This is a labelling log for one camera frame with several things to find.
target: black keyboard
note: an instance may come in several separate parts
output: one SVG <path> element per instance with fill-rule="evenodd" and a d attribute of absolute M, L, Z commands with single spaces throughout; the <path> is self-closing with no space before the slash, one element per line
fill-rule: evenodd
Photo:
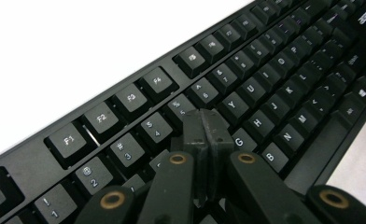
<path fill-rule="evenodd" d="M 198 108 L 291 189 L 325 183 L 366 120 L 366 0 L 257 0 L 166 53 L 0 156 L 0 223 L 72 223 L 106 186 L 145 191 Z"/>

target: white surface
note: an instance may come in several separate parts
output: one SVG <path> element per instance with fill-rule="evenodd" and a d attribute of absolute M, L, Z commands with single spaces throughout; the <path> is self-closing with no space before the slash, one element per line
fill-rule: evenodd
<path fill-rule="evenodd" d="M 0 1 L 0 154 L 249 2 Z"/>

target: keyboard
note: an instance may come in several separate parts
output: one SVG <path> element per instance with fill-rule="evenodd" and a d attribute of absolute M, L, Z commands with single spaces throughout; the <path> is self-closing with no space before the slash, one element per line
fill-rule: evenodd
<path fill-rule="evenodd" d="M 148 188 L 198 108 L 291 189 L 325 183 L 366 120 L 366 1 L 255 1 L 166 53 L 0 156 L 0 223 L 72 223 L 106 186 Z"/>

